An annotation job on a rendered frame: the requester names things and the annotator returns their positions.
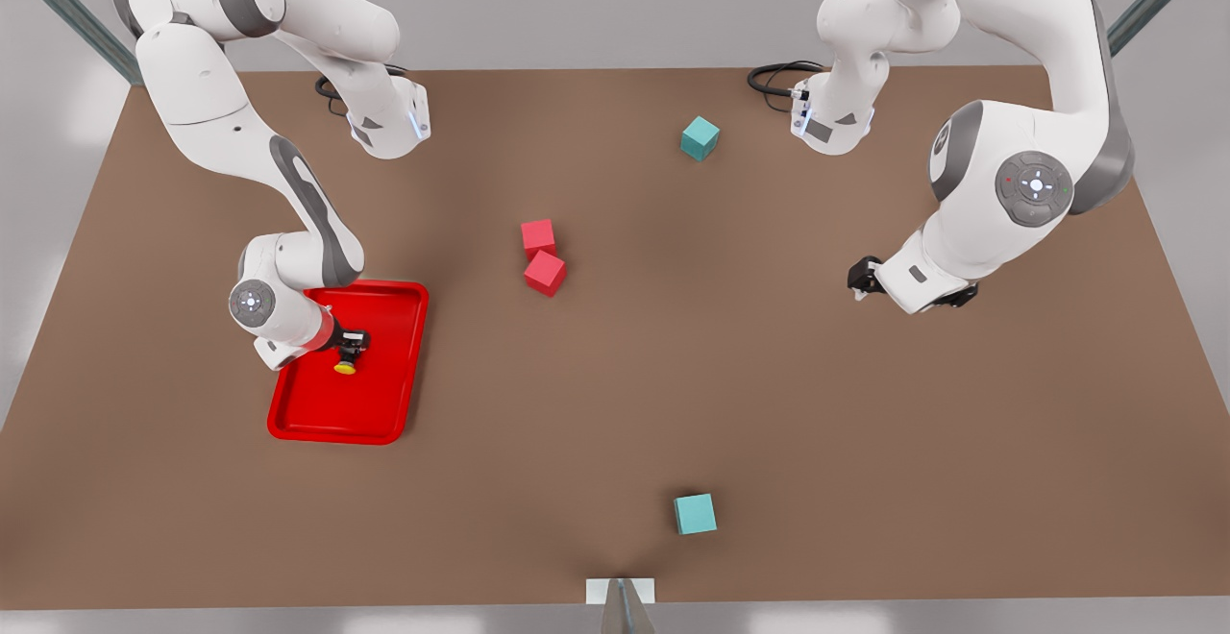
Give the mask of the teal cube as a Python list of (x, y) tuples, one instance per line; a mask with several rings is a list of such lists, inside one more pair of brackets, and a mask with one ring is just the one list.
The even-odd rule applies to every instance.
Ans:
[(676, 516), (676, 533), (691, 536), (717, 529), (713, 499), (710, 494), (690, 495), (673, 499)]
[(697, 116), (689, 123), (685, 130), (681, 130), (680, 151), (695, 159), (695, 161), (704, 161), (713, 151), (717, 140), (720, 140), (720, 127)]

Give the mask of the red plastic tray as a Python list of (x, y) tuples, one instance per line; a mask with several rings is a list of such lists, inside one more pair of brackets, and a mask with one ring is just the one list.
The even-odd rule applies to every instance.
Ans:
[(337, 355), (311, 353), (280, 371), (268, 431), (280, 439), (385, 444), (401, 432), (410, 407), (428, 291), (417, 282), (355, 279), (344, 288), (308, 291), (339, 323), (371, 335), (357, 371), (335, 371)]

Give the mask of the silver frame post with foot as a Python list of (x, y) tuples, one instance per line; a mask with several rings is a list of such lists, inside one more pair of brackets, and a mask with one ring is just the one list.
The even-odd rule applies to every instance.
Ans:
[(656, 603), (654, 579), (588, 579), (587, 604), (603, 604), (601, 634), (657, 634), (646, 603)]

